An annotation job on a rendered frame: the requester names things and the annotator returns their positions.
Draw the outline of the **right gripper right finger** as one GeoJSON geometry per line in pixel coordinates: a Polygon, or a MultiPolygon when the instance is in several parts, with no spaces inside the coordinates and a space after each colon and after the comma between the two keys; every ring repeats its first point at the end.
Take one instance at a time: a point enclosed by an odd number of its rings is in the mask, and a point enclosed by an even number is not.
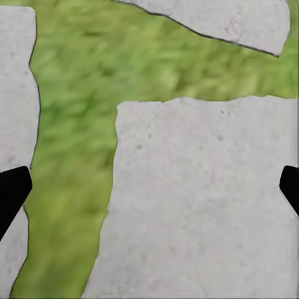
{"type": "Polygon", "coordinates": [[[284,166],[279,188],[299,216],[299,168],[284,166]]]}

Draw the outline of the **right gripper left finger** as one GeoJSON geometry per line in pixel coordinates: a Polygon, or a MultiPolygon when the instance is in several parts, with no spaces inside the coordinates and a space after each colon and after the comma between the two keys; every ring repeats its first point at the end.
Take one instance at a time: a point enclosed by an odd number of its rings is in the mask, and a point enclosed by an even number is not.
{"type": "Polygon", "coordinates": [[[0,241],[32,190],[27,166],[0,173],[0,241]]]}

